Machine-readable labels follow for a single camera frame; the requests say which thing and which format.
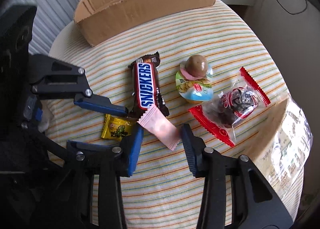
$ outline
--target table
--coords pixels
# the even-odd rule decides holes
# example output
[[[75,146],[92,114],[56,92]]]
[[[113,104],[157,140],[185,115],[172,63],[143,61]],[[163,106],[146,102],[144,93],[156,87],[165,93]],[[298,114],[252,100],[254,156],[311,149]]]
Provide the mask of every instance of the table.
[[[196,136],[207,146],[227,156],[237,157],[255,142],[268,109],[256,110],[236,128],[234,148],[208,133],[188,112],[190,104],[179,96],[175,74],[182,59],[201,54],[213,67],[214,91],[231,85],[244,66],[271,99],[287,86],[260,40],[227,5],[217,0],[212,7],[195,9],[163,17],[123,32],[96,47],[90,47],[71,22],[54,41],[49,55],[86,70],[95,94],[107,96],[114,104],[133,105],[132,73],[127,65],[136,58],[160,53],[158,68],[161,93],[170,110],[168,119],[175,126],[189,123]],[[112,144],[101,139],[104,115],[81,109],[72,100],[49,101],[55,118],[46,134],[65,146],[72,139],[95,144]],[[51,160],[61,164],[56,156]],[[182,143],[170,151],[145,131],[137,169],[132,177],[121,178],[124,212],[128,228],[195,228],[199,215],[204,179],[193,178]],[[303,185],[303,170],[283,202],[296,217]],[[97,217],[98,178],[93,194],[93,222]],[[231,222],[231,189],[227,183],[226,224]]]

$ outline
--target red and clear snack bag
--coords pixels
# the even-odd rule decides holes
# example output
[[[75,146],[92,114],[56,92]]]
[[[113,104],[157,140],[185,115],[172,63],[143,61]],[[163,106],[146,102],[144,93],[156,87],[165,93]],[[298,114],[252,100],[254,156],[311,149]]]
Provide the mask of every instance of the red and clear snack bag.
[[[231,89],[189,111],[199,123],[219,140],[233,147],[234,128],[256,108],[267,107],[270,100],[255,80],[242,67]]]

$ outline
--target chocolate ball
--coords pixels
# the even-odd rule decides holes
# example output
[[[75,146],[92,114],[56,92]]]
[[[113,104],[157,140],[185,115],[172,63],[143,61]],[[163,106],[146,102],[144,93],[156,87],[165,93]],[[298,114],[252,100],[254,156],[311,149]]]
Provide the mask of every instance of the chocolate ball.
[[[188,58],[186,62],[186,71],[194,76],[205,77],[208,70],[208,63],[205,57],[195,54]]]

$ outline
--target snack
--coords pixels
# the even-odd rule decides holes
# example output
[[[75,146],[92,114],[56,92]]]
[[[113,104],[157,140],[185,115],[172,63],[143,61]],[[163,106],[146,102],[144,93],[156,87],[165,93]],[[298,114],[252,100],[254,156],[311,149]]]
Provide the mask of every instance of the snack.
[[[161,111],[152,105],[138,120],[143,128],[154,134],[170,150],[181,141],[178,129],[168,121]]]
[[[129,117],[140,118],[144,112],[155,104],[164,116],[169,115],[169,110],[160,93],[157,67],[160,64],[159,53],[144,55],[128,68],[133,73],[134,105]]]
[[[101,138],[121,141],[122,137],[130,135],[135,121],[120,119],[106,114]]]
[[[274,105],[257,134],[249,156],[283,199],[304,166],[313,136],[302,109],[291,97]]]
[[[187,61],[180,63],[180,72],[187,80],[207,79],[210,81],[213,77],[212,68],[208,65],[205,57],[195,54]]]
[[[192,55],[180,64],[176,73],[176,87],[179,94],[191,104],[200,104],[213,97],[210,82],[213,77],[212,68],[205,57]]]
[[[242,67],[230,91],[189,111],[210,133],[229,146],[235,145],[234,128],[256,108],[267,107],[270,100]]]
[[[196,77],[205,77],[207,75],[207,60],[204,56],[201,56],[199,54],[190,56],[186,62],[185,67],[188,74],[194,77],[193,79],[196,79]]]
[[[213,89],[207,79],[187,80],[180,71],[176,74],[176,87],[179,94],[191,104],[200,104],[213,97]]]

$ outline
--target chocolate bar wrapper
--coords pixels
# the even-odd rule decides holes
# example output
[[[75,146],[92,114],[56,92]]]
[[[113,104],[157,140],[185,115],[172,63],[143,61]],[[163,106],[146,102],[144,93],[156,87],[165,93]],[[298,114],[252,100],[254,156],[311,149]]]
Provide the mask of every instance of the chocolate bar wrapper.
[[[128,66],[132,70],[134,89],[134,105],[129,117],[140,118],[152,104],[156,105],[164,116],[169,115],[169,109],[160,93],[157,71],[159,64],[160,56],[156,52],[144,55]]]

